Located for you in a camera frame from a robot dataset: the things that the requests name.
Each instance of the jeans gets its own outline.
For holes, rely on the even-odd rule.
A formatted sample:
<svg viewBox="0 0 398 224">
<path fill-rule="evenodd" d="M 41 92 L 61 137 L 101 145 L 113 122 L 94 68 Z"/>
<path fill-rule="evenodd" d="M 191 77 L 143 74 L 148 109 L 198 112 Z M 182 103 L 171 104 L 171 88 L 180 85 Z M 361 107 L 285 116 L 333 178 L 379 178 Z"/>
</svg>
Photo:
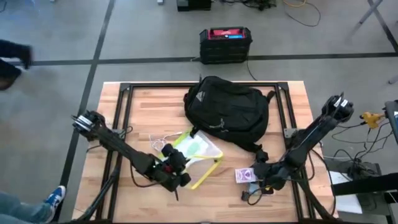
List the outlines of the jeans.
<svg viewBox="0 0 398 224">
<path fill-rule="evenodd" d="M 1 224 L 32 224 L 46 222 L 52 215 L 47 203 L 29 205 L 20 202 L 15 196 L 0 192 Z"/>
<path fill-rule="evenodd" d="M 10 41 L 0 40 L 0 57 L 19 58 L 23 49 L 23 45 L 15 44 Z M 0 59 L 0 78 L 12 78 L 20 75 L 21 70 Z"/>
</svg>

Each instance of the person's leg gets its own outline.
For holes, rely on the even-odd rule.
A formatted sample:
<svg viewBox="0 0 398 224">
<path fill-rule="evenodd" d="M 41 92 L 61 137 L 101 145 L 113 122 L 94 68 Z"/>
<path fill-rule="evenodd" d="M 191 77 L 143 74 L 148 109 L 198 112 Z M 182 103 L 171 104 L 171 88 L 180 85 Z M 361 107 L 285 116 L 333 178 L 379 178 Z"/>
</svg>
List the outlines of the person's leg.
<svg viewBox="0 0 398 224">
<path fill-rule="evenodd" d="M 9 215 L 2 215 L 2 214 L 0 214 L 0 223 L 1 224 L 33 224 L 31 222 L 25 222 L 25 221 L 15 218 L 15 217 L 12 217 Z"/>
<path fill-rule="evenodd" d="M 0 59 L 0 90 L 7 90 L 20 74 L 21 70 Z"/>
<path fill-rule="evenodd" d="M 32 64 L 32 49 L 28 45 L 0 40 L 0 57 L 19 58 L 28 69 Z"/>
<path fill-rule="evenodd" d="M 65 198 L 65 187 L 59 186 L 43 203 L 29 205 L 12 195 L 0 192 L 0 214 L 9 215 L 25 222 L 48 223 L 58 204 Z"/>
</svg>

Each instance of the wooden table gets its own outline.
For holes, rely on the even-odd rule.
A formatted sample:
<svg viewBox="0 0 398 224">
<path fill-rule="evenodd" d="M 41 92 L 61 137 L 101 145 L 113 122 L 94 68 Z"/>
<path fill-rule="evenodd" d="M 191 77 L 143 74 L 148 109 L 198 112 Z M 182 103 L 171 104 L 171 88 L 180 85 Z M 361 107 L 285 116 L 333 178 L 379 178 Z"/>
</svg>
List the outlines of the wooden table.
<svg viewBox="0 0 398 224">
<path fill-rule="evenodd" d="M 313 120 L 303 82 L 288 82 L 298 128 L 306 128 Z M 261 87 L 266 95 L 271 88 Z M 99 99 L 98 112 L 106 118 L 111 127 L 118 98 L 119 83 L 104 83 Z M 156 154 L 151 148 L 148 135 L 161 138 L 167 134 L 185 131 L 192 125 L 183 110 L 183 95 L 187 88 L 135 88 L 132 99 L 129 125 L 133 132 L 127 135 L 126 142 L 139 151 Z M 284 111 L 288 118 L 287 105 L 282 95 Z M 196 190 L 179 188 L 179 201 L 175 195 L 157 185 L 149 188 L 136 187 L 131 180 L 129 163 L 123 159 L 114 222 L 295 222 L 297 214 L 294 204 L 292 184 L 266 196 L 255 206 L 241 201 L 241 192 L 246 184 L 236 184 L 234 170 L 252 165 L 254 155 L 238 146 L 220 139 L 209 137 L 223 152 L 220 166 Z M 259 140 L 268 152 L 270 162 L 277 161 L 285 152 L 277 102 L 273 98 L 269 105 L 269 125 L 266 134 Z M 315 150 L 322 154 L 320 147 Z M 91 150 L 85 161 L 80 188 L 75 205 L 74 218 L 79 217 L 93 201 L 100 190 L 106 150 Z M 317 198 L 331 211 L 333 195 L 324 164 L 312 156 L 315 165 L 315 178 L 310 186 Z M 307 162 L 308 176 L 312 175 Z M 147 180 L 136 175 L 139 183 Z M 300 194 L 305 215 L 308 216 L 304 196 Z"/>
</svg>

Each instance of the black storage box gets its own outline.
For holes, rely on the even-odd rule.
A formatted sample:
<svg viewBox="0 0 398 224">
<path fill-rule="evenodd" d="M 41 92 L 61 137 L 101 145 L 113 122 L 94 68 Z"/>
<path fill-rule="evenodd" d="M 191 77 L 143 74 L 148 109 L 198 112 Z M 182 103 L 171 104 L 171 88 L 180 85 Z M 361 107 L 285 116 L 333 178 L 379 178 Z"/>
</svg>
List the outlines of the black storage box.
<svg viewBox="0 0 398 224">
<path fill-rule="evenodd" d="M 210 9 L 211 0 L 177 0 L 177 10 L 179 12 Z"/>
<path fill-rule="evenodd" d="M 251 33 L 245 27 L 220 27 L 200 33 L 203 64 L 241 63 L 248 59 Z"/>
</svg>

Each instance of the gray floor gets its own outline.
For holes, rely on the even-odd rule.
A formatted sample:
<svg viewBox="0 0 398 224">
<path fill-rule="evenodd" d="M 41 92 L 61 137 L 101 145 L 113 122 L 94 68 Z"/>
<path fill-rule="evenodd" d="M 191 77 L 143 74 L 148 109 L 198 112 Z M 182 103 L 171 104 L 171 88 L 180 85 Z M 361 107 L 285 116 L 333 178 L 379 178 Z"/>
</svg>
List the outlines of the gray floor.
<svg viewBox="0 0 398 224">
<path fill-rule="evenodd" d="M 48 0 L 9 1 L 0 13 L 0 38 L 34 46 L 35 66 L 8 91 L 0 93 L 0 190 L 26 202 L 42 200 L 60 182 L 72 136 L 71 114 L 76 114 L 90 70 L 87 65 L 60 65 L 65 60 L 91 60 L 97 46 L 109 1 Z M 219 2 L 208 12 L 178 13 L 174 0 L 158 6 L 155 0 L 116 0 L 99 59 L 196 57 L 198 33 L 209 27 L 246 26 L 254 42 L 251 55 L 352 54 L 394 52 L 374 15 L 359 29 L 356 23 L 369 8 L 366 0 L 310 0 L 322 19 L 318 27 L 304 27 L 278 7 L 259 12 L 241 4 Z M 379 11 L 392 35 L 398 38 L 395 0 L 384 0 Z M 305 6 L 288 9 L 313 23 L 316 12 Z M 356 110 L 348 125 L 360 122 L 364 111 L 381 112 L 383 103 L 397 99 L 397 85 L 386 81 L 396 75 L 398 58 L 345 58 L 250 61 L 259 80 L 304 80 L 312 112 L 331 95 L 345 92 Z M 106 81 L 198 80 L 199 75 L 228 80 L 251 80 L 246 64 L 202 65 L 198 62 L 98 65 L 88 98 L 95 109 Z M 342 138 L 362 140 L 366 128 L 349 131 Z M 332 156 L 340 148 L 354 154 L 359 146 L 324 140 L 323 153 Z M 68 220 L 78 190 L 87 143 L 80 139 L 68 186 L 62 220 Z M 385 149 L 366 157 L 378 162 L 385 174 L 396 172 L 397 145 L 390 138 Z M 384 223 L 383 217 L 340 214 L 345 220 Z"/>
</svg>

